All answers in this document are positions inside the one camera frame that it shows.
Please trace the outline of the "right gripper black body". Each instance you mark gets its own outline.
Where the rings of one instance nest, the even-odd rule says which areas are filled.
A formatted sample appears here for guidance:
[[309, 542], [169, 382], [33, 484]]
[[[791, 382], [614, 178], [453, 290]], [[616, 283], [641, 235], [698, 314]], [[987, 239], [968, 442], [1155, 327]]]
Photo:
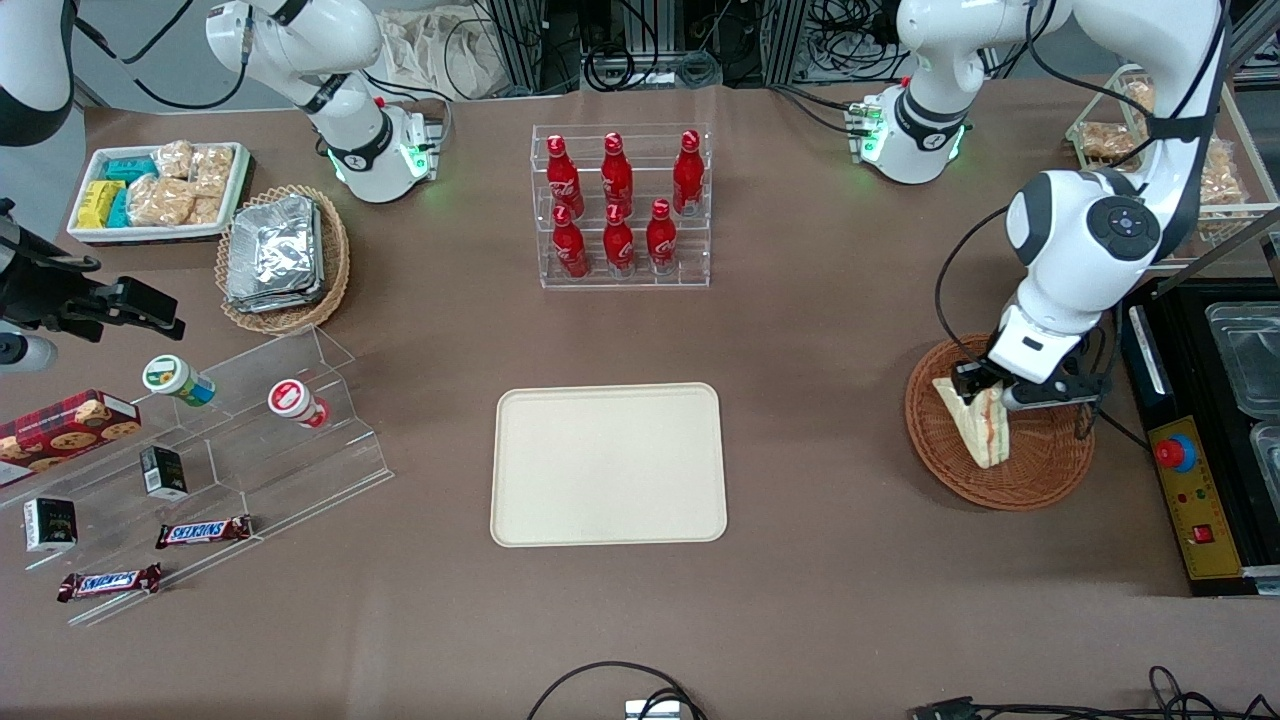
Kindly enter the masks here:
[[22, 228], [3, 229], [3, 300], [64, 293], [101, 263], [91, 256], [73, 256]]

